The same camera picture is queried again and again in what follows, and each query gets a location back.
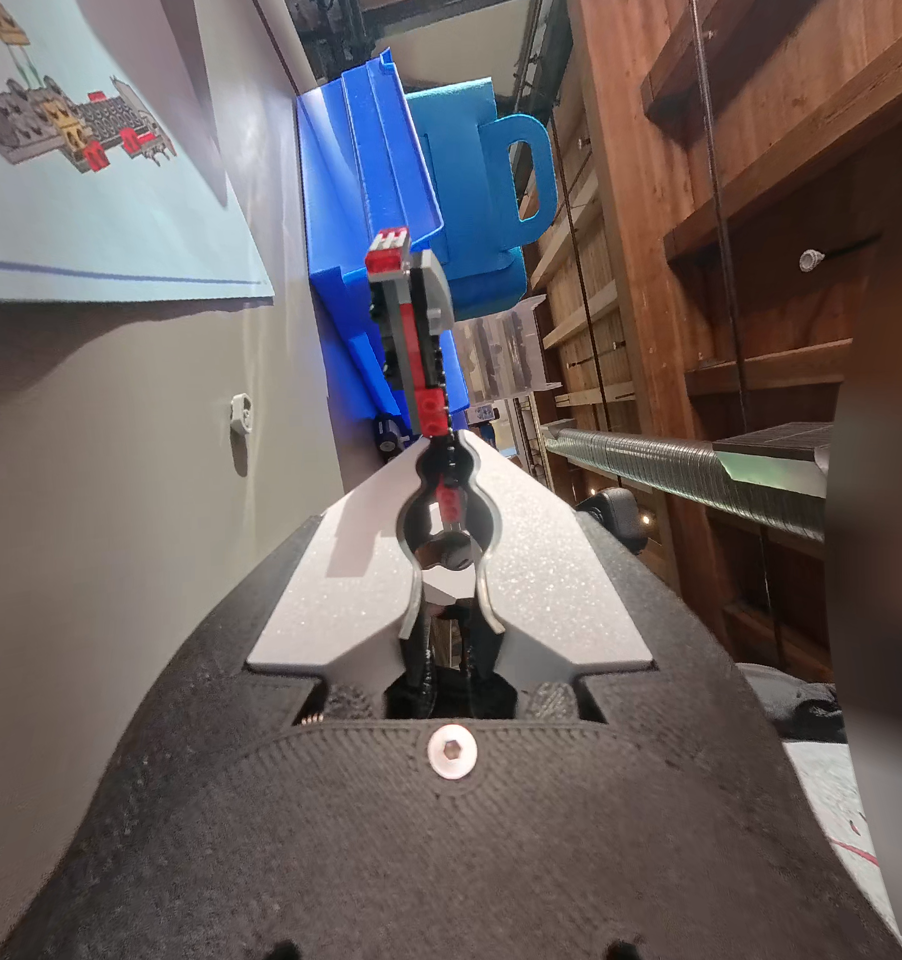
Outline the teal carry case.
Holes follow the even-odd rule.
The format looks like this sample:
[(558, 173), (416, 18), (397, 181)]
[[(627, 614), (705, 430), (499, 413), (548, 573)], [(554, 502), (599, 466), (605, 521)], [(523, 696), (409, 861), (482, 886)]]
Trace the teal carry case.
[[(459, 322), (500, 313), (525, 295), (523, 248), (553, 224), (558, 204), (551, 139), (523, 113), (500, 117), (492, 78), (407, 96), (443, 218), (431, 240)], [(522, 217), (511, 166), (513, 145), (528, 146), (538, 208)]]

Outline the black cloth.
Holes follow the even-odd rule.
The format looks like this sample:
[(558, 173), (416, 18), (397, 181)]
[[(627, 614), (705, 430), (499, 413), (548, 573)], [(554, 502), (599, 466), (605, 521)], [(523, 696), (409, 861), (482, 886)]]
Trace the black cloth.
[(834, 683), (804, 680), (762, 664), (742, 662), (737, 666), (782, 740), (847, 743)]

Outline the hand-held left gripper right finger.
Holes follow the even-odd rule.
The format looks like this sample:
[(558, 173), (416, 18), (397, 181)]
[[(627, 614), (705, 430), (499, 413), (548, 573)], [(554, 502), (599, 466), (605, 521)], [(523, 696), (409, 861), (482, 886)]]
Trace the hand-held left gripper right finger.
[(455, 570), (473, 570), (462, 639), (470, 714), (516, 714), (542, 685), (653, 669), (582, 515), (468, 431)]

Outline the long toy brick assembly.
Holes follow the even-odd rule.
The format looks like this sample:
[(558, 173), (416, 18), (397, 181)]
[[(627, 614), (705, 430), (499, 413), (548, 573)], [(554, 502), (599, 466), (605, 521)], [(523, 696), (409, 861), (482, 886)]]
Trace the long toy brick assembly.
[(441, 345), (456, 319), (449, 282), (433, 251), (411, 248), (405, 225), (378, 231), (364, 265), (370, 315), (385, 350), (385, 380), (404, 393), (412, 434), (430, 443), (424, 506), (436, 505), (441, 528), (412, 552), (424, 570), (467, 570), (474, 563), (474, 546), (465, 527), (465, 462)]

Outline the blue plastic bin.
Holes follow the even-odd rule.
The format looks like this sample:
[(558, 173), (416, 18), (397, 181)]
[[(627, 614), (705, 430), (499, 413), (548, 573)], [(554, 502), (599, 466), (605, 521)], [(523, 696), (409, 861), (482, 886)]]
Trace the blue plastic bin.
[[(443, 218), (407, 94), (390, 49), (305, 93), (297, 104), (310, 280), (377, 414), (400, 415), (404, 393), (385, 380), (385, 350), (370, 315), (364, 258), (377, 232), (409, 228), (415, 252), (431, 248)], [(447, 359), (450, 410), (461, 405), (459, 363)]]

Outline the toy brick truck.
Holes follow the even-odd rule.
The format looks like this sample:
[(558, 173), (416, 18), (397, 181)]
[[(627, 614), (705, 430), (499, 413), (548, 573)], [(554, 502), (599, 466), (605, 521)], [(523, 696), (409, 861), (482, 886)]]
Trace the toy brick truck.
[(416, 439), (399, 414), (376, 414), (373, 427), (375, 447), (385, 463), (399, 456)]

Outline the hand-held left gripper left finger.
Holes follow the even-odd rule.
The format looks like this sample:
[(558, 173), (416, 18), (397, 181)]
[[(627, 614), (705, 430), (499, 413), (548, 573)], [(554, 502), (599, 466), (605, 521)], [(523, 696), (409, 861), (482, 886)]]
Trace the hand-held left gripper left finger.
[(332, 694), (389, 714), (388, 693), (419, 681), (428, 663), (431, 611), (403, 522), (419, 495), (421, 438), (325, 510), (246, 667), (317, 679)]

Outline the toy brick instruction booklet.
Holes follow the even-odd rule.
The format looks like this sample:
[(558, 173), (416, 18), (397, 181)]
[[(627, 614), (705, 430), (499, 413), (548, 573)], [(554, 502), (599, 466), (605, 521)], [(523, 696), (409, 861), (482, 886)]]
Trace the toy brick instruction booklet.
[(0, 2), (0, 302), (266, 301), (199, 2)]

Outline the clear plastic parts box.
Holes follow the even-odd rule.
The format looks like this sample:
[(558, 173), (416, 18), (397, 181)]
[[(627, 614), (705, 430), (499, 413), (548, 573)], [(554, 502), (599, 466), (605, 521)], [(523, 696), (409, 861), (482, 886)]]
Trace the clear plastic parts box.
[(535, 318), (546, 300), (535, 295), (500, 313), (455, 322), (452, 336), (471, 407), (560, 386), (548, 377)]

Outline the silver ventilation duct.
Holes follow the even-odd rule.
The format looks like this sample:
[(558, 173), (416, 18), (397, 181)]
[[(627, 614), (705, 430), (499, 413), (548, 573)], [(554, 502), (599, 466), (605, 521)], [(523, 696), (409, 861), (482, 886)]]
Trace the silver ventilation duct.
[(567, 418), (546, 424), (550, 452), (596, 473), (663, 493), (810, 542), (825, 541), (826, 476), (815, 460), (720, 451), (705, 440), (580, 429)]

